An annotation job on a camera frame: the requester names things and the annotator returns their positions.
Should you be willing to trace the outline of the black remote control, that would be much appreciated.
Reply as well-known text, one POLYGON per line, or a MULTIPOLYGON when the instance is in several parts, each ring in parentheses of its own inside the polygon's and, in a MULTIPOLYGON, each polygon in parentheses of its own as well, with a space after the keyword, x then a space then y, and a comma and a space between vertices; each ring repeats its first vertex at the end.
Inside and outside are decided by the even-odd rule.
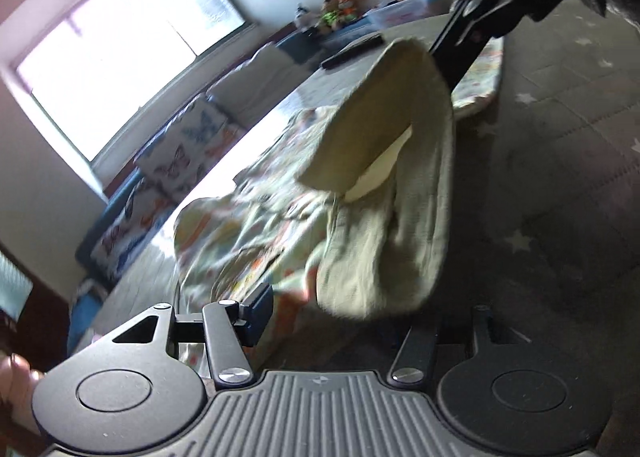
POLYGON ((335 55, 326 58, 326 60, 322 61, 320 67, 323 70, 333 70, 338 68, 341 65, 346 64, 346 62, 352 61, 360 56, 370 53, 371 50, 376 50, 377 48, 383 46, 385 44, 385 40, 380 34, 375 34, 365 38, 358 43, 350 44, 348 47, 345 47, 344 50, 336 53, 335 55))

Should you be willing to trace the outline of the butterfly print cushion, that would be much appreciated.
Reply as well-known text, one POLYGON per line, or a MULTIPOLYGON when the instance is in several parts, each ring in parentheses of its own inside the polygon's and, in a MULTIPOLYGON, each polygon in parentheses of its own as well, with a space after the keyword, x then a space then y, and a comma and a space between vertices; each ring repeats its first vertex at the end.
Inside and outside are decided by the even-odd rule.
POLYGON ((156 185, 145 178, 139 180, 122 209, 91 246, 90 260, 101 275, 116 284, 175 206, 156 185))
POLYGON ((246 131, 206 96, 195 97, 142 148, 136 165, 179 203, 246 131))

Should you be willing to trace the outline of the black white plush toy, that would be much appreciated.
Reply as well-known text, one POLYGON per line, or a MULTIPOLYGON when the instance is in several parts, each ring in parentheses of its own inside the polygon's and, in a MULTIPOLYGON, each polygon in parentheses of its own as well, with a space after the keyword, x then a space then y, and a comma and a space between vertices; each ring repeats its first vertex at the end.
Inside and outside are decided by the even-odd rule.
POLYGON ((294 24, 297 30, 306 31, 314 26, 314 14, 307 7, 299 4, 296 8, 294 24))

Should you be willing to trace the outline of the blue folded cloth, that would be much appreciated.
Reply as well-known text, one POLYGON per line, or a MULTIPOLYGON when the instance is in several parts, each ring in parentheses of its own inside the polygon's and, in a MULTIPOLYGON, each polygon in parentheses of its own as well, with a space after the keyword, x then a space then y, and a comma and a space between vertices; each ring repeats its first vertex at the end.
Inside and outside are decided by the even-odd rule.
POLYGON ((68 327, 66 349, 72 354, 96 314, 108 297, 107 290, 93 278, 81 281, 70 304, 70 327, 68 327))

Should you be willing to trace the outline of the colourful patterned child shirt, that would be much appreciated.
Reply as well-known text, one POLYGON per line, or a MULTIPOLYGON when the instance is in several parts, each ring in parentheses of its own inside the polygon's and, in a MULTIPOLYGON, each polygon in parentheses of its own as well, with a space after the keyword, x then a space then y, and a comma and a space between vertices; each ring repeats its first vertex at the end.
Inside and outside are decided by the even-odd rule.
POLYGON ((454 110, 427 47, 390 44, 340 105, 302 111, 235 190, 174 228, 183 307, 273 292, 262 365, 281 344, 324 349, 337 319, 419 310, 449 238, 454 110))

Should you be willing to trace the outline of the plain white cushion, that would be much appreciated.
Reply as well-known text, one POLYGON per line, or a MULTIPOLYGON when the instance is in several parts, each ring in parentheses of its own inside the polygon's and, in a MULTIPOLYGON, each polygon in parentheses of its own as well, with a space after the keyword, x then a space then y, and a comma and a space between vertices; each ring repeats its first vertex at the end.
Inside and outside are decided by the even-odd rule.
POLYGON ((234 123, 250 130, 310 76, 305 66, 269 43, 210 86, 206 97, 234 123))

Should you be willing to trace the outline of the blue sofa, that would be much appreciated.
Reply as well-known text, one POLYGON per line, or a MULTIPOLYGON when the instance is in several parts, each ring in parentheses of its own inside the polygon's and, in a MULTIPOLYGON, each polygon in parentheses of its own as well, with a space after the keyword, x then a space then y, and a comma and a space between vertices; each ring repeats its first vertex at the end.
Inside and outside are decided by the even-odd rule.
POLYGON ((296 31, 269 42, 179 107, 131 161, 76 250, 89 277, 113 289, 186 195, 320 62, 369 30, 296 31))

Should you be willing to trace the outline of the orange plush toy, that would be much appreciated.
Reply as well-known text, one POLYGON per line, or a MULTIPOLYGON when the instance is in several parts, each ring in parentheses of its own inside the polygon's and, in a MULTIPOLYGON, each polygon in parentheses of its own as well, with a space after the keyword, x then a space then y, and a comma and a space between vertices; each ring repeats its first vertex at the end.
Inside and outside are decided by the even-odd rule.
POLYGON ((360 18, 357 0, 337 0, 337 17, 341 24, 351 24, 360 18))

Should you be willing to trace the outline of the green brown plush toy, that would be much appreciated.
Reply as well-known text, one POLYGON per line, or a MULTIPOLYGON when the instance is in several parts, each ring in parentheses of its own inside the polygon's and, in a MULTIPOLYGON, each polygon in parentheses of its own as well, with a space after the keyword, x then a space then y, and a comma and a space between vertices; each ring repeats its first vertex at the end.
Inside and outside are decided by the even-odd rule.
POLYGON ((342 27, 340 0, 323 0, 317 24, 319 32, 327 35, 342 27))

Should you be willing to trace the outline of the window with metal frame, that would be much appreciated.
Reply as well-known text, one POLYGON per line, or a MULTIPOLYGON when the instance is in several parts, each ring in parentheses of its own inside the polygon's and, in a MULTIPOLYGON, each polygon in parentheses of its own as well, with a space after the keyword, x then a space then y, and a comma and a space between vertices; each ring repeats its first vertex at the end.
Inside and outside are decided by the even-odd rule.
POLYGON ((16 140, 12 158, 73 165, 74 147, 104 148, 122 159, 149 123, 136 111, 194 55, 147 0, 1 0, 1 130, 16 140), (60 105, 37 102, 15 67, 47 33, 62 36, 41 70, 60 105))

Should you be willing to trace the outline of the clear plastic storage box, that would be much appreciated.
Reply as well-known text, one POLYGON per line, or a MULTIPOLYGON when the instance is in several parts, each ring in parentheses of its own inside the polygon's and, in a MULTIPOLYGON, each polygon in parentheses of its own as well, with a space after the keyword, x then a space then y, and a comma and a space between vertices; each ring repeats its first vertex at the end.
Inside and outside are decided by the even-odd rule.
POLYGON ((448 13, 450 0, 396 0, 364 14, 375 29, 383 30, 400 24, 448 13))

